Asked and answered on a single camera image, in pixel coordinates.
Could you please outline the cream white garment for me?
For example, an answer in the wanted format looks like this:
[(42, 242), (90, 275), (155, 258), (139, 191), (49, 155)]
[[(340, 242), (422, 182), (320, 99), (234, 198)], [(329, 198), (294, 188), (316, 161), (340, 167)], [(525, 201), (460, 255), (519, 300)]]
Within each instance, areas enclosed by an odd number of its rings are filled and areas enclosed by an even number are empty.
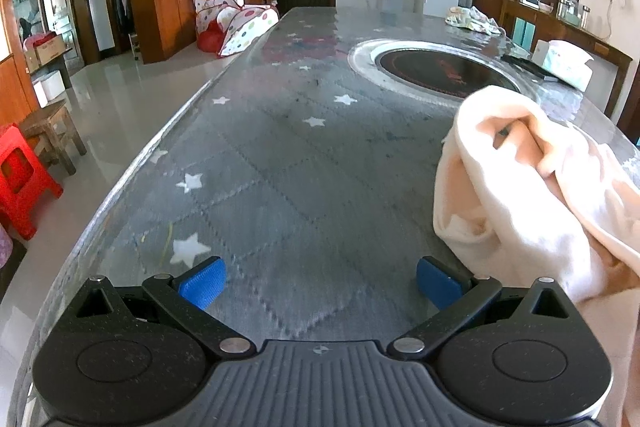
[(639, 191), (611, 147), (525, 95), (477, 91), (442, 147), (433, 228), (473, 273), (555, 279), (612, 363), (602, 423), (638, 424)]

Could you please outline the red plastic stool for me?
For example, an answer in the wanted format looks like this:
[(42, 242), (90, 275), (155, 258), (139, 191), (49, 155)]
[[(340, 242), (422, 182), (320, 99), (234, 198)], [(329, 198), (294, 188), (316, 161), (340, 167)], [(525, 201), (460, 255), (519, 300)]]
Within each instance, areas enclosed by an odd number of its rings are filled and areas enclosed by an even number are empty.
[(63, 187), (50, 176), (15, 124), (1, 127), (1, 224), (11, 225), (29, 241), (37, 232), (32, 210), (49, 191), (55, 198)]

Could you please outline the small wooden stool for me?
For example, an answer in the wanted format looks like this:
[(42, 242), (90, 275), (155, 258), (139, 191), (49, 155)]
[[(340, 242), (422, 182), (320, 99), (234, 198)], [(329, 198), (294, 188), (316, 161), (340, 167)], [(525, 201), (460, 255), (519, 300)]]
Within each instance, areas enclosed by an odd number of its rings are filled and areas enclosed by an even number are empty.
[(60, 164), (70, 176), (77, 169), (67, 154), (67, 145), (73, 143), (80, 156), (87, 154), (85, 143), (64, 101), (35, 110), (18, 127), (26, 139), (38, 139), (42, 143), (38, 157), (44, 165), (49, 167)]

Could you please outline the round black induction cooktop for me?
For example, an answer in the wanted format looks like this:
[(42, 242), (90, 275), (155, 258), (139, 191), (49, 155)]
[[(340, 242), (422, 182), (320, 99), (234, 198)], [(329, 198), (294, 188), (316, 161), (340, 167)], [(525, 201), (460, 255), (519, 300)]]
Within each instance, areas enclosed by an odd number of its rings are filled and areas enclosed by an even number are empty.
[(503, 63), (449, 44), (374, 39), (348, 54), (354, 72), (378, 87), (413, 100), (457, 106), (494, 86), (536, 98), (533, 83)]

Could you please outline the black remote on table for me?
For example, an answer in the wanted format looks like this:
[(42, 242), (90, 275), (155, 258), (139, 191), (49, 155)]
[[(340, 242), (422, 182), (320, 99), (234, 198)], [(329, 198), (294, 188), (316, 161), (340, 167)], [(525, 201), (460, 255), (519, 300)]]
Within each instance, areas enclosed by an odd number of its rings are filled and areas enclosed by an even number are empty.
[(539, 81), (542, 82), (558, 82), (559, 78), (555, 75), (552, 75), (551, 72), (547, 72), (545, 69), (535, 64), (528, 58), (517, 57), (510, 54), (504, 54), (501, 57), (501, 61), (506, 62), (512, 66), (516, 66), (520, 69), (525, 70), (525, 72), (529, 72), (530, 75), (536, 77)]

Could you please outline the tissue pack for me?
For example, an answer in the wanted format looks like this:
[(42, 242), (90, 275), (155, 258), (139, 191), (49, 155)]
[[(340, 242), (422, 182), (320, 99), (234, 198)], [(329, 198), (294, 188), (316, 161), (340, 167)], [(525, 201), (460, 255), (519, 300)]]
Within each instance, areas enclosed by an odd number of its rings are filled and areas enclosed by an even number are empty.
[(538, 40), (532, 61), (548, 74), (580, 92), (589, 86), (593, 71), (592, 56), (579, 46), (564, 40)]

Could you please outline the polka dot play tent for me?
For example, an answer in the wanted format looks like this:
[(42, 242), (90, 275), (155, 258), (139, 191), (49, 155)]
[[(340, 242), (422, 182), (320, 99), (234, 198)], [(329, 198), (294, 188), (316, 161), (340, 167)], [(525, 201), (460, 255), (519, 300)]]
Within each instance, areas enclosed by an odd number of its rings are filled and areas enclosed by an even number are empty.
[(194, 0), (196, 44), (218, 58), (245, 51), (280, 20), (272, 5), (236, 0)]

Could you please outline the crumpled patterned cloth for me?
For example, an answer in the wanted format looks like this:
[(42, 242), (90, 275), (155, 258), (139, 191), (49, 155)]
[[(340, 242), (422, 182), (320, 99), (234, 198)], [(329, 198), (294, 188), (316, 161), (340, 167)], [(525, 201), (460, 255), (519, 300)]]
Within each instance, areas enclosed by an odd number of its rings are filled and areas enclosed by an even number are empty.
[(472, 6), (472, 8), (453, 6), (445, 17), (445, 23), (455, 28), (462, 28), (488, 36), (506, 35), (506, 31), (493, 18), (480, 12), (475, 6)]

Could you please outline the wooden console table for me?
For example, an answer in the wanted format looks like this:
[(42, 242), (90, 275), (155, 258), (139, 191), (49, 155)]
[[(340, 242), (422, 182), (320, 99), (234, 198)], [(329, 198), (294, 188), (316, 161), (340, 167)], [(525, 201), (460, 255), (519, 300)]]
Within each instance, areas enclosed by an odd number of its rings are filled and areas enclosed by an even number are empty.
[(498, 24), (506, 31), (509, 38), (513, 37), (515, 22), (518, 18), (535, 26), (533, 44), (536, 44), (540, 39), (546, 41), (565, 40), (617, 67), (612, 89), (606, 100), (605, 109), (603, 109), (605, 116), (612, 117), (615, 106), (620, 99), (632, 58), (616, 49), (612, 44), (606, 43), (580, 27), (564, 23), (553, 15), (521, 4), (516, 0), (502, 0)]

